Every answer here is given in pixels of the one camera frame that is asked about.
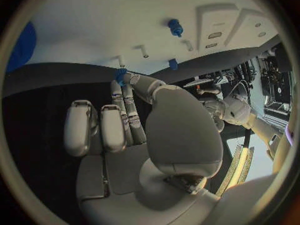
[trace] machinery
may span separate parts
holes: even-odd
[[[220,201],[228,199],[205,189],[222,164],[223,121],[252,129],[272,159],[282,136],[251,110],[238,86],[224,99],[199,101],[179,86],[122,68],[111,83],[112,104],[101,108],[100,120],[90,102],[74,101],[64,144],[71,156],[85,156],[76,196],[87,219],[93,224],[183,224],[188,216],[190,224],[211,224],[211,215],[224,206]],[[132,90],[152,105],[145,132]],[[261,188],[249,186],[260,194]],[[228,193],[245,196],[238,188]]]

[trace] black floor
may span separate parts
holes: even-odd
[[[72,101],[85,99],[97,110],[110,104],[109,83],[61,85],[18,93],[3,100],[6,138],[13,158],[34,193],[72,225],[86,224],[76,200],[76,176],[81,159],[69,156],[63,145],[66,111]],[[151,106],[135,98],[143,125]],[[219,174],[207,188],[215,192],[231,162],[228,148]],[[5,198],[6,203],[12,200]]]

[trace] blue object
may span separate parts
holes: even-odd
[[[179,24],[179,21],[177,19],[171,19],[167,26],[170,28],[172,35],[178,36],[181,38],[181,34],[184,32],[183,27]]]
[[[6,72],[10,73],[25,65],[32,57],[37,44],[36,30],[29,22],[18,38],[10,55]]]
[[[126,68],[119,68],[115,73],[115,80],[117,81],[117,83],[121,87],[125,86],[125,84],[124,84],[124,74],[126,74],[126,73],[127,73]]]
[[[178,69],[178,63],[175,58],[169,60],[169,66],[172,70],[177,70]]]

